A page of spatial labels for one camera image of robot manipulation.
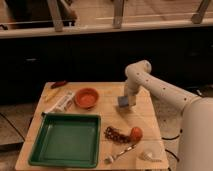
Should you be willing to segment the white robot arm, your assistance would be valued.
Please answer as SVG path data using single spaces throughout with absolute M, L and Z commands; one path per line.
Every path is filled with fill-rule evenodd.
M 136 104 L 140 87 L 182 114 L 176 171 L 213 171 L 213 98 L 201 97 L 150 74 L 151 64 L 141 60 L 125 68 L 124 95 Z

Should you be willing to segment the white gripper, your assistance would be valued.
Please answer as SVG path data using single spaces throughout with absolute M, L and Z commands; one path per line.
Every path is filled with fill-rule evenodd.
M 124 95 L 129 96 L 128 97 L 128 103 L 129 106 L 135 106 L 136 105 L 136 95 L 140 91 L 140 86 L 133 82 L 126 81 L 124 84 Z

